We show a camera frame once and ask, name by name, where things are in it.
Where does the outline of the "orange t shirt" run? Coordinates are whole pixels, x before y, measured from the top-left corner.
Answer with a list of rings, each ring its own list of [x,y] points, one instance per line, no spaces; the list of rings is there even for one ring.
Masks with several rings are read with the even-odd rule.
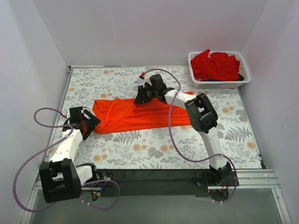
[[[168,126],[170,105],[158,99],[146,104],[134,104],[134,99],[97,99],[93,112],[100,120],[94,132],[117,133]]]

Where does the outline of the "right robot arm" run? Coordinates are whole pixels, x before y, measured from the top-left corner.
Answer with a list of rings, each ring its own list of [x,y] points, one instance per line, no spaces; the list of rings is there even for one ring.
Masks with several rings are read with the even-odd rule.
[[[145,104],[153,99],[158,99],[160,102],[170,106],[168,112],[168,129],[172,141],[174,141],[174,138],[171,133],[171,114],[174,106],[184,109],[187,112],[192,128],[200,134],[208,154],[207,158],[191,160],[175,147],[177,153],[186,161],[192,163],[209,161],[208,175],[201,177],[199,182],[215,185],[229,184],[232,174],[232,164],[229,158],[223,154],[217,130],[218,114],[207,95],[189,95],[180,92],[179,89],[168,88],[161,75],[156,74],[138,86],[134,103]]]

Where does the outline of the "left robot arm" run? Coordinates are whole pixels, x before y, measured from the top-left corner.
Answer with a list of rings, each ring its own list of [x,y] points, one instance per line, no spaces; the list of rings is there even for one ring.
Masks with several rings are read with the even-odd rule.
[[[75,166],[73,161],[81,142],[94,131],[100,120],[86,107],[70,108],[62,125],[62,142],[51,158],[39,167],[43,196],[47,203],[79,198],[87,182],[98,180],[94,163]]]

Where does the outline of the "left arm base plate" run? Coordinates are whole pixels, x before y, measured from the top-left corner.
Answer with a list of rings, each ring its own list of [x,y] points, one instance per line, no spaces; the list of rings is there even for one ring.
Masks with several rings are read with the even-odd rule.
[[[112,187],[112,183],[109,181],[114,180],[114,173],[112,172],[100,172],[93,176],[91,179],[87,180],[83,186],[84,187],[102,187],[107,185]]]

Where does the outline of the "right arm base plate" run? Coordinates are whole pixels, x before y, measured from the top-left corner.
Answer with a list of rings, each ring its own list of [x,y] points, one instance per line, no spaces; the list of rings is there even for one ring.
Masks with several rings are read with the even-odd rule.
[[[239,181],[236,181],[235,173],[231,173],[222,179],[218,179],[216,175],[208,169],[201,169],[196,172],[192,181],[200,187],[233,187],[235,186],[235,183],[239,186]]]

